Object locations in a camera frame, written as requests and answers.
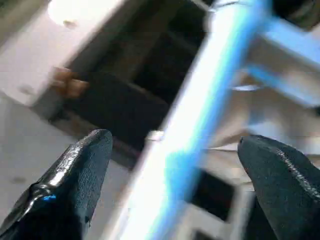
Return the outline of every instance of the brown object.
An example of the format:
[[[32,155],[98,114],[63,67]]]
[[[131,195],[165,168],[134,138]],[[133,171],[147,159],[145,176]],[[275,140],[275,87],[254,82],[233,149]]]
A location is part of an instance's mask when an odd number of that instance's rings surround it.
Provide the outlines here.
[[[78,79],[71,79],[67,84],[66,98],[77,99],[88,88],[89,83]]]
[[[89,83],[76,79],[77,74],[67,68],[56,67],[53,89],[65,99],[77,99],[89,87]]]

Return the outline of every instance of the blue plastic bar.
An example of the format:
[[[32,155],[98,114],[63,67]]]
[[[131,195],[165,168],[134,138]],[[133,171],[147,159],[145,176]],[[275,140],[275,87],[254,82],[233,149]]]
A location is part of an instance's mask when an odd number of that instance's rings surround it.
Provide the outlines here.
[[[270,0],[243,0],[219,8],[163,124],[164,135],[144,150],[121,209],[103,240],[163,240],[198,181],[195,168],[215,132],[235,73],[269,17]]]
[[[265,67],[257,64],[249,64],[247,66],[248,73],[253,76],[257,81],[265,84],[266,86],[275,89],[279,93],[289,97],[298,104],[306,108],[315,108],[319,106],[320,97],[312,95],[310,92],[303,88],[292,86],[289,82],[282,77],[268,71]]]

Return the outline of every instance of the blue rod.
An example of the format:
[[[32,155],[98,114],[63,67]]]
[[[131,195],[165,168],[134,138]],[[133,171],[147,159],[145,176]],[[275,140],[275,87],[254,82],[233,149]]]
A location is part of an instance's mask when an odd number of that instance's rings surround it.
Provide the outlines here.
[[[232,2],[217,1],[210,32],[164,121],[164,135],[144,150],[102,239],[168,239],[198,181],[196,166],[218,127],[235,73],[269,17],[270,0]]]

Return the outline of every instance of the white surface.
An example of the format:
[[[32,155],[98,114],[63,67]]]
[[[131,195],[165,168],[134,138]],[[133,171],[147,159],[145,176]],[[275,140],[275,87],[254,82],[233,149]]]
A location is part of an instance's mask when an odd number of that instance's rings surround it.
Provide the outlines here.
[[[54,22],[45,7],[0,48],[0,90],[27,106],[47,89],[53,67],[72,61],[126,0],[79,0],[71,6],[68,0],[52,2],[64,10],[51,11],[53,19],[74,19],[75,28]],[[25,87],[32,94],[20,91]]]

